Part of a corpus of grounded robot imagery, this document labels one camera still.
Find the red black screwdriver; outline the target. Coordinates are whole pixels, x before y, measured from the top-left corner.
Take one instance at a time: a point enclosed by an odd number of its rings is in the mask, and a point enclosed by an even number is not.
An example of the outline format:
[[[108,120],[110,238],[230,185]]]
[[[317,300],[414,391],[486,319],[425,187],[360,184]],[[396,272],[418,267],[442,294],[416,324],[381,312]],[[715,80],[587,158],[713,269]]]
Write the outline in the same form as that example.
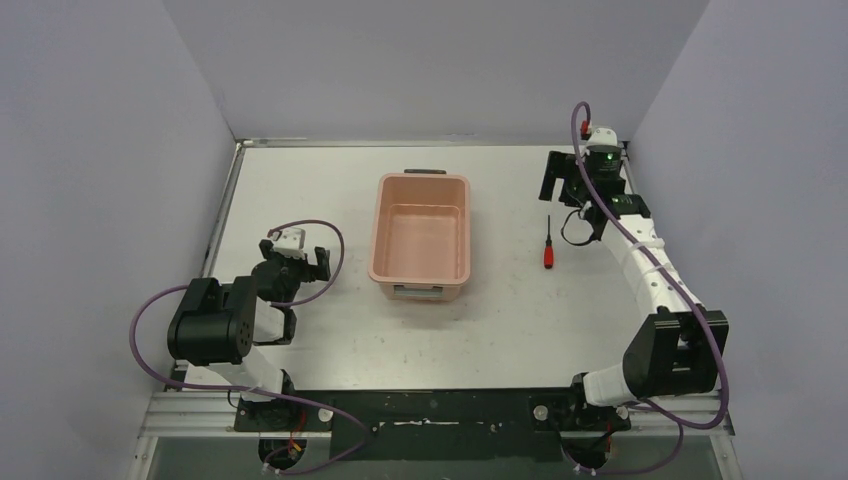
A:
[[[546,238],[543,251],[543,266],[545,269],[552,269],[555,262],[554,248],[551,236],[551,217],[546,218]]]

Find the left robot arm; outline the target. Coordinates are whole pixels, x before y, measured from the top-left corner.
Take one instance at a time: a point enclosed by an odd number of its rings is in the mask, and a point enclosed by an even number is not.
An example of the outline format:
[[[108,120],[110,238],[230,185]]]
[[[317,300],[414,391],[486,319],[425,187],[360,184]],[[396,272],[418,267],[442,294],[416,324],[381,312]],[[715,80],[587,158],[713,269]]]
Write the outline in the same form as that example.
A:
[[[213,277],[193,279],[167,333],[170,354],[195,367],[207,367],[240,397],[259,403],[257,417],[273,431],[289,428],[297,415],[290,376],[270,363],[262,345],[288,345],[297,315],[291,304],[304,283],[331,279],[330,252],[314,249],[314,262],[293,235],[259,242],[262,261],[229,284]]]

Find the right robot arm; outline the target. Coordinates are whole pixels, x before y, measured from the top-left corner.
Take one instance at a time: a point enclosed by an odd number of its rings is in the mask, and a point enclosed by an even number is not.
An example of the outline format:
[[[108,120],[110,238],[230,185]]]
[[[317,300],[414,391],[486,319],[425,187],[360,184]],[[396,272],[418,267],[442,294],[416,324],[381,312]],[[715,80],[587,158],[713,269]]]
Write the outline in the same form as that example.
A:
[[[644,321],[622,360],[583,375],[583,390],[563,401],[565,419],[585,429],[604,408],[657,396],[724,390],[719,365],[729,323],[688,289],[665,252],[652,213],[641,196],[626,190],[617,152],[591,153],[579,163],[572,153],[551,151],[539,197],[549,201],[556,182],[559,200],[582,211],[591,240],[618,262]]]

